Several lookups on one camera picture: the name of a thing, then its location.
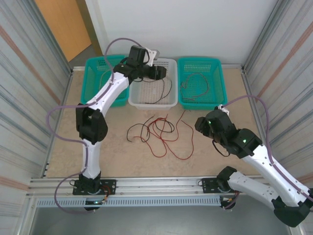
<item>green plastic basket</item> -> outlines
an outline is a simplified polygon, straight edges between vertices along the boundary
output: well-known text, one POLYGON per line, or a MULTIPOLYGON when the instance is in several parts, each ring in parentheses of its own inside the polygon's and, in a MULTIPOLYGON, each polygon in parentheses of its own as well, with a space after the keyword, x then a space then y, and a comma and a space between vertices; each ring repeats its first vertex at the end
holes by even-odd
POLYGON ((215 106, 227 103, 224 76, 219 59, 206 57, 178 59, 178 81, 179 102, 184 109, 213 110, 215 106))
MULTIPOLYGON (((122 59, 124 55, 108 55, 108 61, 114 67, 122 59)), ((83 89, 81 95, 81 103, 86 104, 91 100, 99 90, 105 85, 111 76, 109 66, 104 61, 104 57, 94 57, 86 61, 83 89)), ((119 107, 126 105, 129 96, 129 87, 125 89, 113 102, 111 107, 119 107)))

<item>black mounting plate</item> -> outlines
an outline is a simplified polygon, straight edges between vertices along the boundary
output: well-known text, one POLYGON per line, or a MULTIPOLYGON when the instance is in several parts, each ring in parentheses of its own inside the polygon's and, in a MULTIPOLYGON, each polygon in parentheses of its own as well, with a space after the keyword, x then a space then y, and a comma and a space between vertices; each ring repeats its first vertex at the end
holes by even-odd
POLYGON ((234 190, 230 189, 227 191, 223 191, 220 189, 217 178, 203 178, 201 179, 202 190, 203 193, 229 193, 229 192, 235 192, 234 190))
MULTIPOLYGON (((86 191, 81 191, 80 187, 78 187, 80 185, 80 181, 79 180, 75 180, 74 183, 74 189, 73 189, 73 195, 91 195, 90 193, 86 192, 86 191)), ((100 180, 100 187, 102 185, 106 185, 110 188, 110 195, 114 195, 115 194, 115 190, 116 190, 116 180, 100 180)), ((106 193, 100 189, 97 193, 92 194, 92 195, 105 195, 106 193)))

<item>white plastic basket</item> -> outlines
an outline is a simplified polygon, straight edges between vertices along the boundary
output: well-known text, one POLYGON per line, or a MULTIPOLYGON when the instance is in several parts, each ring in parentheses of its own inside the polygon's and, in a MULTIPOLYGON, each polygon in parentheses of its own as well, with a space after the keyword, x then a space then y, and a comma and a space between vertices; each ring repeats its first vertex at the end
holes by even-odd
POLYGON ((164 66, 166 68, 166 77, 163 79, 164 84, 162 80, 153 81, 148 78, 144 78, 144 80, 149 82, 132 82, 130 85, 128 102, 141 110, 169 110, 177 105, 178 101, 177 62, 172 59, 159 58, 154 61, 154 65, 164 66), (163 85, 163 97, 167 94, 168 96, 156 104, 152 104, 161 98, 163 85))

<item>corrugated metal wall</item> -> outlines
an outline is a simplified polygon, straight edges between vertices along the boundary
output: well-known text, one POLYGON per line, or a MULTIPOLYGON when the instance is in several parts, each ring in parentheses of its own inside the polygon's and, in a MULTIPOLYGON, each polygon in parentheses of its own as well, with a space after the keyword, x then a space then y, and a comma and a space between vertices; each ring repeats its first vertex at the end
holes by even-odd
POLYGON ((11 234, 46 162, 45 115, 62 101, 70 68, 31 0, 0 1, 0 35, 0 234, 11 234))
MULTIPOLYGON (((313 187, 313 1, 285 0, 259 38, 245 71, 269 108, 273 154, 313 187)), ((263 127, 263 106, 256 103, 263 127)))

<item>beige tabletop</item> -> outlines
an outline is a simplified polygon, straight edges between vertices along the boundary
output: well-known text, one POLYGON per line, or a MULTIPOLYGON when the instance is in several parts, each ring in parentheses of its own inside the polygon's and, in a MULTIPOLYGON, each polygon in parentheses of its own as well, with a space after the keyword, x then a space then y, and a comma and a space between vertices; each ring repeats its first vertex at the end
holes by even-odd
MULTIPOLYGON (((246 94, 239 69, 224 69, 224 78, 228 100, 233 100, 246 94)), ((80 102, 84 71, 74 72, 69 90, 67 105, 80 102)), ((252 110, 248 99, 242 99, 227 107, 230 119, 237 128, 248 128, 258 135, 252 110)), ((176 124, 183 108, 180 104, 169 111, 143 111, 127 104, 124 107, 110 108, 105 117, 109 131, 102 142, 100 152, 100 168, 102 177, 168 177, 168 176, 211 176, 217 175, 225 166, 231 166, 243 174, 259 174, 254 168, 239 160, 236 156, 221 156, 212 146, 212 140, 194 130, 194 153, 190 159, 177 159, 170 151, 163 158, 151 154, 147 144, 140 139, 126 140, 126 132, 136 123, 144 123, 148 118, 165 117, 176 124)), ((208 111, 186 111, 182 120, 194 128, 198 117, 203 117, 208 111)), ((141 127, 130 131, 130 137, 139 135, 141 127)), ((169 143, 170 148, 181 158, 186 158, 192 151, 192 130, 183 122, 178 123, 179 139, 169 143)), ((58 134, 72 139, 79 139, 75 127, 75 110, 64 110, 58 134)), ((164 134, 162 137, 175 139, 176 131, 164 134)), ((151 137, 149 139, 153 151, 157 155, 164 154, 162 141, 151 137)), ((83 147, 77 143, 57 139, 50 159, 47 177, 66 177, 79 172, 82 167, 83 147)))

